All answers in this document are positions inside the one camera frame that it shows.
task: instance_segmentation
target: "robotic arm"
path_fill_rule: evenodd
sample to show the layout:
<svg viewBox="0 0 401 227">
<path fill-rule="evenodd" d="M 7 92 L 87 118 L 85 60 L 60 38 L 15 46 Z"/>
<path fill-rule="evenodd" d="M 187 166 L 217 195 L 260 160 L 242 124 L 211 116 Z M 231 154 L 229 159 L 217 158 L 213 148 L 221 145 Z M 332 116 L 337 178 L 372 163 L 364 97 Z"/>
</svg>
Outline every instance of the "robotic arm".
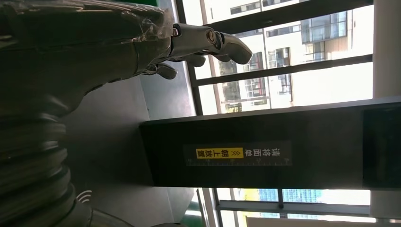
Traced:
<svg viewBox="0 0 401 227">
<path fill-rule="evenodd" d="M 176 76 L 164 61 L 247 63 L 252 52 L 165 10 L 99 0 L 0 2 L 0 226 L 129 224 L 75 201 L 59 118 L 88 92 L 139 74 Z"/>
</svg>

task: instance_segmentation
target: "yellow label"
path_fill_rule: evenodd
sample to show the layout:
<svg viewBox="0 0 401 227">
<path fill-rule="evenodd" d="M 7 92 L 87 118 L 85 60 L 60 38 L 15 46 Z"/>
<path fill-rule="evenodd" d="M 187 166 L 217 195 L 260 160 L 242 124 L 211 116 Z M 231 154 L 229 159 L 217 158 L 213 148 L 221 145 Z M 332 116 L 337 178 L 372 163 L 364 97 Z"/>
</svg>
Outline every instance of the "yellow label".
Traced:
<svg viewBox="0 0 401 227">
<path fill-rule="evenodd" d="M 244 158 L 244 150 L 243 148 L 201 148 L 196 149 L 196 158 Z"/>
</svg>

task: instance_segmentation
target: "white building facade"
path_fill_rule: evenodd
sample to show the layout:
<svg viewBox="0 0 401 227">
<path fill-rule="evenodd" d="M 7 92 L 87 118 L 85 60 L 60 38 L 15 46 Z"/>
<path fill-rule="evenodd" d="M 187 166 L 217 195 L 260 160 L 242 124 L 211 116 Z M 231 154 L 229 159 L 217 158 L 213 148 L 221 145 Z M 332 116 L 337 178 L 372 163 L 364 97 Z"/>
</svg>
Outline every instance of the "white building facade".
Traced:
<svg viewBox="0 0 401 227">
<path fill-rule="evenodd" d="M 201 7 L 204 7 L 204 20 L 213 23 L 300 1 L 204 0 Z M 213 59 L 209 66 L 214 76 L 224 76 L 371 54 L 372 24 L 373 6 L 369 6 L 243 32 L 236 36 L 253 52 L 251 61 L 238 65 Z M 372 98 L 372 74 L 372 63 L 268 78 L 261 72 L 259 79 L 218 84 L 216 103 L 221 105 L 222 113 L 228 113 L 369 99 Z"/>
</svg>

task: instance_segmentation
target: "wireless symbol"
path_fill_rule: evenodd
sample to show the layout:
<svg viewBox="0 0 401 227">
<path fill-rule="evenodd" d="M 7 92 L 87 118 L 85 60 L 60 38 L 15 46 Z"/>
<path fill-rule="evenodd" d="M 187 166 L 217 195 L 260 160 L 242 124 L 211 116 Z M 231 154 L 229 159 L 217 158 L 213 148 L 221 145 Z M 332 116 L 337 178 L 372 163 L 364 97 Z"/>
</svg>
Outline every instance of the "wireless symbol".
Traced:
<svg viewBox="0 0 401 227">
<path fill-rule="evenodd" d="M 77 200 L 79 202 L 85 203 L 85 202 L 89 202 L 90 199 L 90 194 L 92 193 L 91 190 L 86 190 L 81 192 L 79 195 L 77 195 Z"/>
</svg>

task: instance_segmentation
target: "label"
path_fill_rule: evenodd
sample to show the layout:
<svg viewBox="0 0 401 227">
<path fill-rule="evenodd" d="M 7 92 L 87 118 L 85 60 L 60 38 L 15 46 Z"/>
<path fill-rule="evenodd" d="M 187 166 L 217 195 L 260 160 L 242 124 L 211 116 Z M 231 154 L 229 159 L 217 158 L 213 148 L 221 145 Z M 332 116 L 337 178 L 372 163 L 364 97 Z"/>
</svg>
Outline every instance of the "label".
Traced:
<svg viewBox="0 0 401 227">
<path fill-rule="evenodd" d="M 200 148 L 195 151 L 197 159 L 244 158 L 243 148 Z"/>
<path fill-rule="evenodd" d="M 189 144 L 183 147 L 187 166 L 291 166 L 290 141 L 233 144 Z"/>
</svg>

